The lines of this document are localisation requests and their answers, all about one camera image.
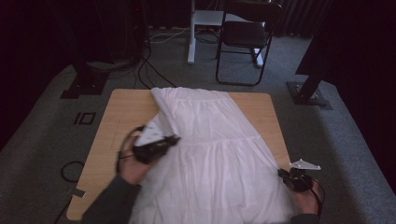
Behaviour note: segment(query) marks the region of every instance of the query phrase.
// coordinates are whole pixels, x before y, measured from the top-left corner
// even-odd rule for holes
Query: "cable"
[[[142,79],[142,77],[141,77],[141,75],[140,75],[140,71],[141,71],[143,65],[145,65],[145,63],[146,63],[146,61],[143,61],[142,64],[140,64],[139,70],[137,71],[137,76],[139,77],[140,82],[141,82],[148,90],[150,90],[151,88],[143,81],[143,79]]]
[[[207,11],[207,10],[212,6],[212,4],[213,4],[214,1],[215,1],[215,0],[213,0],[213,1],[211,1],[211,2],[209,3],[209,5],[206,7],[205,11]],[[218,2],[219,2],[219,0],[216,0],[215,8],[214,8],[213,10],[216,10],[216,7],[218,7]]]
[[[134,70],[134,89],[136,89],[136,82],[137,82],[137,76],[136,76],[136,72]]]
[[[68,162],[67,164],[65,164],[65,165],[62,167],[62,169],[61,169],[61,177],[62,177],[63,180],[65,180],[65,181],[67,181],[67,182],[70,182],[70,183],[77,183],[77,182],[78,182],[78,179],[77,179],[77,180],[69,179],[69,178],[67,178],[67,177],[64,175],[64,169],[65,169],[67,166],[71,165],[71,164],[80,164],[80,165],[82,165],[82,167],[84,167],[84,163],[83,163],[82,161],[70,161],[70,162]]]
[[[65,180],[65,181],[67,181],[67,182],[70,182],[70,183],[77,183],[77,182],[78,182],[78,179],[77,179],[77,180],[70,179],[70,178],[66,177],[66,175],[64,174],[64,169],[65,169],[67,166],[71,165],[71,164],[80,164],[80,165],[82,165],[82,167],[84,167],[84,162],[82,162],[82,161],[70,161],[70,162],[68,162],[67,164],[65,164],[65,165],[62,167],[62,169],[61,169],[61,177],[62,177],[63,180]],[[62,209],[61,213],[56,217],[55,221],[53,222],[54,224],[57,224],[57,223],[59,222],[59,220],[61,219],[61,216],[64,214],[64,211],[65,211],[66,208],[70,205],[71,202],[72,202],[72,198],[67,202],[67,204],[66,204],[66,205],[64,206],[64,208]]]
[[[163,78],[165,81],[167,81],[169,84],[171,84],[173,87],[177,87],[177,85],[175,85],[173,82],[171,82],[169,79],[167,79],[166,77],[164,77],[149,61],[148,59],[146,59],[145,57],[142,57],[143,60],[148,63],[148,65],[158,74],[158,76],[160,76],[161,78]]]
[[[99,67],[95,67],[95,66],[89,65],[89,64],[88,64],[88,66],[90,67],[91,71],[93,71],[93,72],[112,73],[112,72],[119,72],[119,71],[128,70],[131,67],[136,66],[137,63],[138,63],[138,60],[133,58],[133,59],[130,59],[130,61],[128,63],[124,63],[124,64],[121,64],[121,65],[118,65],[118,66],[114,66],[114,67],[110,67],[110,68],[99,68]]]
[[[215,32],[211,32],[210,34],[212,34],[216,40],[207,40],[201,37],[196,36],[195,39],[197,39],[199,42],[204,43],[204,44],[217,44],[219,43],[219,35]]]
[[[149,78],[149,70],[146,64],[145,67],[146,67],[146,77],[148,78],[149,83],[151,83],[151,85],[155,87],[155,84],[151,81],[151,78]]]
[[[134,154],[129,155],[129,156],[123,156],[126,143],[131,139],[132,134],[134,134],[136,132],[142,132],[144,128],[145,128],[145,126],[140,126],[140,127],[134,128],[133,130],[128,132],[125,135],[124,139],[122,140],[122,143],[121,143],[121,146],[120,146],[120,150],[119,150],[119,156],[117,157],[117,162],[116,162],[116,172],[117,172],[117,174],[120,172],[120,165],[121,165],[121,161],[120,160],[128,158],[128,157],[134,157]]]
[[[179,33],[177,33],[177,34],[168,37],[168,38],[165,39],[164,41],[161,41],[161,42],[151,42],[151,44],[162,44],[162,43],[165,43],[166,41],[168,41],[168,40],[170,40],[170,39],[172,39],[172,38],[174,38],[174,37],[176,37],[176,36],[178,36],[178,35],[182,35],[182,34],[183,34],[186,30],[188,30],[189,28],[190,28],[190,26],[187,27],[187,28],[185,28],[184,30],[182,30],[181,32],[179,32]],[[158,34],[158,35],[152,36],[150,39],[153,39],[153,38],[155,38],[155,37],[157,37],[157,36],[160,36],[160,35],[170,35],[170,34]]]
[[[313,181],[318,183],[318,185],[320,186],[321,190],[323,191],[323,200],[321,201],[319,196],[315,193],[315,191],[311,187],[309,187],[308,183],[306,183],[306,181],[303,178],[301,178],[300,176],[298,176],[298,178],[303,181],[303,183],[309,188],[309,190],[314,195],[315,200],[317,201],[317,204],[318,204],[318,217],[320,218],[321,217],[321,212],[322,212],[322,209],[323,209],[324,197],[325,197],[324,188],[319,184],[319,182],[317,180],[312,179]]]
[[[120,76],[118,76],[118,77],[109,77],[107,80],[114,80],[114,79],[119,79],[119,78],[122,78],[122,77],[126,77],[126,76],[128,76],[129,74],[131,74],[132,72],[134,72],[135,69],[136,69],[136,66],[135,66],[132,70],[126,72],[126,73],[123,74],[123,75],[120,75]]]

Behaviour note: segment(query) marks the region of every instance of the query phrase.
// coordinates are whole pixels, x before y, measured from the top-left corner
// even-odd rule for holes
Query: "white fabric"
[[[181,140],[141,183],[130,223],[289,222],[295,209],[276,161],[227,92],[151,92],[155,119]]]

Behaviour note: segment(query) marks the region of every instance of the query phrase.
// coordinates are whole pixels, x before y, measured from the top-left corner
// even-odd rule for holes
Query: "black cable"
[[[134,154],[133,155],[129,155],[129,156],[123,156],[126,143],[131,139],[132,134],[134,134],[136,132],[142,132],[144,128],[145,128],[145,126],[140,126],[140,127],[134,128],[133,130],[128,132],[125,135],[124,139],[122,140],[122,143],[121,143],[121,146],[120,146],[120,150],[119,150],[119,156],[117,157],[117,162],[116,162],[116,173],[117,174],[120,172],[120,160],[134,156]]]
[[[142,70],[143,65],[146,63],[146,61],[143,61],[142,64],[140,64],[139,70],[137,71],[137,76],[139,77],[140,82],[148,89],[150,90],[150,87],[142,80],[142,77],[140,75],[140,71]]]
[[[173,87],[177,87],[173,82],[171,82],[169,79],[167,79],[166,77],[164,77],[146,58],[142,57],[143,60],[145,60],[146,63],[148,63],[148,65],[158,74],[158,76],[160,76],[161,78],[163,78],[165,81],[167,81],[169,84],[171,84]]]
[[[210,34],[213,35],[216,39],[215,40],[208,40],[208,39],[201,38],[201,37],[199,37],[197,35],[195,36],[195,39],[198,40],[201,43],[204,43],[204,44],[217,44],[217,43],[219,43],[219,35],[217,33],[215,33],[215,32],[210,32]]]
[[[110,67],[110,68],[98,68],[93,65],[89,65],[91,71],[97,72],[97,73],[112,73],[112,72],[119,72],[119,71],[125,71],[130,69],[131,67],[135,67],[138,63],[138,60],[135,58],[131,58],[128,63],[124,63],[118,66]]]
[[[324,191],[323,186],[320,185],[320,183],[316,180],[316,179],[312,179],[313,181],[317,182],[321,191],[322,191],[322,200],[321,202],[324,203],[325,199],[326,199],[326,192]]]
[[[78,179],[77,179],[77,180],[70,179],[70,178],[67,178],[67,177],[64,175],[64,169],[65,169],[67,166],[71,165],[71,164],[80,164],[80,165],[82,165],[82,167],[84,167],[84,162],[82,162],[82,161],[70,161],[70,162],[68,162],[67,164],[65,164],[65,165],[62,167],[62,169],[61,169],[61,177],[62,177],[63,180],[65,180],[65,181],[67,181],[67,182],[70,182],[70,183],[77,183],[77,182],[78,182]],[[57,223],[58,223],[58,221],[61,219],[61,216],[64,214],[64,211],[65,211],[66,208],[70,205],[71,202],[72,202],[72,198],[67,202],[67,204],[66,204],[66,205],[64,206],[64,208],[62,209],[61,213],[56,217],[55,221],[53,222],[54,224],[57,224]]]
[[[148,81],[151,83],[151,85],[153,87],[155,87],[155,84],[152,82],[151,78],[149,78],[149,70],[148,70],[148,66],[145,64],[146,67],[146,77],[148,78]]]
[[[137,76],[136,76],[136,72],[134,70],[134,89],[136,89],[136,82],[137,82]]]
[[[109,77],[107,80],[114,80],[114,79],[119,79],[119,78],[122,78],[122,77],[126,77],[126,76],[128,76],[129,74],[131,74],[132,72],[134,72],[135,69],[136,69],[136,67],[134,67],[132,70],[126,72],[126,73],[123,74],[123,75],[120,75],[120,76],[118,76],[118,77]]]
[[[70,205],[70,203],[72,202],[72,199],[69,200],[69,202],[67,202],[67,204],[64,206],[64,208],[62,209],[61,213],[56,217],[55,221],[53,222],[54,224],[57,224],[58,221],[61,219],[61,216],[64,214],[64,211],[66,210],[66,208]]]
[[[298,178],[303,181],[303,183],[309,188],[309,190],[314,195],[315,200],[317,201],[317,204],[318,204],[318,217],[320,218],[321,217],[322,208],[323,208],[324,198],[323,198],[323,201],[321,201],[319,196],[315,193],[315,191],[311,187],[309,187],[308,183],[306,183],[306,181],[303,178],[301,178],[300,176],[298,176]],[[320,188],[322,189],[323,194],[324,194],[324,188],[319,184],[319,182],[317,180],[315,180],[315,179],[312,179],[312,180],[318,183],[318,185],[320,186]]]
[[[62,169],[61,169],[61,177],[62,177],[63,180],[65,180],[65,181],[67,181],[67,182],[70,182],[70,183],[77,183],[77,182],[78,182],[78,179],[77,179],[77,180],[69,179],[69,178],[67,178],[67,177],[64,175],[64,169],[65,169],[67,166],[71,165],[71,164],[80,164],[80,165],[82,165],[82,167],[84,167],[84,163],[83,163],[82,161],[70,161],[70,162],[68,162],[67,164],[65,164],[65,165],[62,167]]]

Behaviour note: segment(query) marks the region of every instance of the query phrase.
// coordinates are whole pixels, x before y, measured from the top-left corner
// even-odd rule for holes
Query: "wooden table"
[[[260,133],[281,168],[289,170],[290,158],[280,131],[270,95],[266,93],[229,92],[247,119]],[[146,124],[158,113],[150,91],[114,90],[92,143],[90,155],[78,181],[84,196],[73,196],[67,210],[71,220],[82,214],[115,176],[117,152],[125,135]]]

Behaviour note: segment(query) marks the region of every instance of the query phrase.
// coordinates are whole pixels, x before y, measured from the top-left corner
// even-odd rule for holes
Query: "human hand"
[[[294,204],[297,207],[299,214],[318,214],[318,202],[314,193],[311,190],[305,192],[296,192],[288,188],[293,195]],[[318,195],[319,194],[319,184],[317,181],[313,181],[312,190]]]
[[[136,137],[132,137],[129,144],[126,144],[127,146],[121,152],[119,159],[120,176],[131,185],[139,184],[149,170],[157,163],[154,161],[150,164],[145,164],[138,161],[132,152],[134,140],[136,140]]]

